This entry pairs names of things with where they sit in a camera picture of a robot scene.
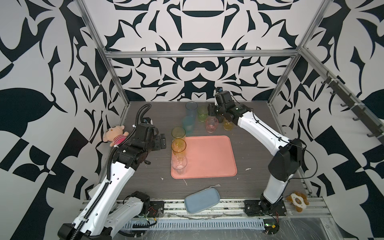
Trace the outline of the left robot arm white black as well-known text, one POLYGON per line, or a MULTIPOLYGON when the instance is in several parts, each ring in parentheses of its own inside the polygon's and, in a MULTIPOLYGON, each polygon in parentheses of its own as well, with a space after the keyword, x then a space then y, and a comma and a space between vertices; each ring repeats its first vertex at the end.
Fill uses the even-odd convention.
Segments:
POLYGON ((72 223, 61 226, 59 239, 111 240, 131 219, 148 214, 150 197, 139 191, 114 209, 118 196, 140 164, 149 163, 149 153, 167 147, 165 134, 159 133, 150 118, 140 119, 135 125, 133 135, 109 157, 107 175, 95 195, 72 223))

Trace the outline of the clear stemmed glass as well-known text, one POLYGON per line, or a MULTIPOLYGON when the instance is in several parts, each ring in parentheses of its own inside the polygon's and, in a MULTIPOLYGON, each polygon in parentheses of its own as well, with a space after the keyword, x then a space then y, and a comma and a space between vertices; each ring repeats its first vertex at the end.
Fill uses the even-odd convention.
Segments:
POLYGON ((179 175, 182 175, 185 172, 185 169, 188 164, 188 159, 185 156, 173 156, 172 157, 172 169, 179 175))

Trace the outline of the pink plastic tray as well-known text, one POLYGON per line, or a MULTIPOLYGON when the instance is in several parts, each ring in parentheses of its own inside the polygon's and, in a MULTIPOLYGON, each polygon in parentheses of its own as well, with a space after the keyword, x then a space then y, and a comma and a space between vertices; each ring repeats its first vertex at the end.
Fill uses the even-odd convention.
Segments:
POLYGON ((187 165, 179 174, 171 168, 174 179, 233 177, 236 161, 230 138, 227 136, 186 137, 187 165))

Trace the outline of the tall green glass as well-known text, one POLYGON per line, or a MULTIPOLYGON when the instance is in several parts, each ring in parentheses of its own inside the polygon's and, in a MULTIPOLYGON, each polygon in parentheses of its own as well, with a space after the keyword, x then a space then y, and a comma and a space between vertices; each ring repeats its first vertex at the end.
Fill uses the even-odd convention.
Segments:
POLYGON ((186 130, 183 127, 175 127, 172 129, 171 135, 173 137, 173 140, 177 140, 177 139, 185 140, 186 130))

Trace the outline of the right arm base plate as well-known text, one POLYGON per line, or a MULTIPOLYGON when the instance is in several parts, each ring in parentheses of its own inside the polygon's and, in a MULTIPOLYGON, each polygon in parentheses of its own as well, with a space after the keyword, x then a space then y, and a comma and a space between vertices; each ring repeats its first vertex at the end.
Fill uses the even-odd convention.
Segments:
POLYGON ((285 216, 287 209, 283 200, 274 204, 267 200, 244 200, 244 212, 249 217, 261 215, 285 216))

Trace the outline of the tall dark grey glass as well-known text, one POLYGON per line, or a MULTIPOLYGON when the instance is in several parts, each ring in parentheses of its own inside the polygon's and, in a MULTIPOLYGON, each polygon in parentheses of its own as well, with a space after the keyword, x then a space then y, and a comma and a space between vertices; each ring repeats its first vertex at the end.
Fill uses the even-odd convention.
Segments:
POLYGON ((217 114, 216 118, 218 119, 219 123, 222 123, 225 119, 225 117, 222 114, 217 114))

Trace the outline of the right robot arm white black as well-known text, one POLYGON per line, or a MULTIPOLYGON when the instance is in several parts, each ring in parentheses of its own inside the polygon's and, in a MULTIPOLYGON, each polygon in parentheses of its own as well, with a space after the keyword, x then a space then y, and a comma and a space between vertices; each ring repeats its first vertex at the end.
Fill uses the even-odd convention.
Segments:
POLYGON ((212 117, 222 117, 250 133, 273 156, 268 165, 270 178, 261 196, 262 212, 272 209, 282 200, 290 179, 301 167, 304 148, 298 139, 290 140, 264 123, 256 116, 252 108, 236 103, 230 92, 222 88, 214 90, 215 102, 209 104, 212 117))

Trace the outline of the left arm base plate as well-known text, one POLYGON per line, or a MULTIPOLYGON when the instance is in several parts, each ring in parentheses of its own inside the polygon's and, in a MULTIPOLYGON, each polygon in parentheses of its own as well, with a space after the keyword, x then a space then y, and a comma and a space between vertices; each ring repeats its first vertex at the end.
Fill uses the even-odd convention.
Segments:
POLYGON ((156 218, 164 213, 164 201, 150 201, 144 204, 144 214, 149 218, 156 218))

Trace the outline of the tall amber glass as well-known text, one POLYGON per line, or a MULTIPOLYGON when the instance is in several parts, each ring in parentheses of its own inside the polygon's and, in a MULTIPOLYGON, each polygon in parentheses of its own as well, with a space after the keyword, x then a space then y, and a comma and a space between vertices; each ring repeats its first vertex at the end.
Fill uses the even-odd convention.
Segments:
POLYGON ((171 144, 172 152, 175 157, 183 158, 186 156, 187 143, 183 139, 175 139, 171 144))

